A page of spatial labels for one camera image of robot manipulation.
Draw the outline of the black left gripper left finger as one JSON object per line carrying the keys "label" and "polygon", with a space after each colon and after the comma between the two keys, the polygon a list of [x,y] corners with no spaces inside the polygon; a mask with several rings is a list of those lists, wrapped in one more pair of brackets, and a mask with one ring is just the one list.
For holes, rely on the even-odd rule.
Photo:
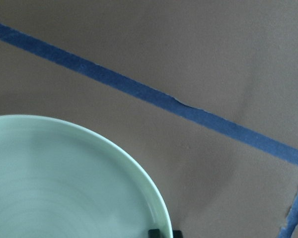
{"label": "black left gripper left finger", "polygon": [[148,238],[160,238],[160,230],[159,229],[148,230]]}

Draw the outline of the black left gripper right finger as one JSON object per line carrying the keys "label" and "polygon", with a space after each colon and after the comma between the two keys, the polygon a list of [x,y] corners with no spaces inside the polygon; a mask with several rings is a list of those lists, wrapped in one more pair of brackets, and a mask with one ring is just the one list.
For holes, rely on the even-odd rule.
{"label": "black left gripper right finger", "polygon": [[182,238],[182,231],[180,230],[173,230],[172,234],[173,234],[173,238]]}

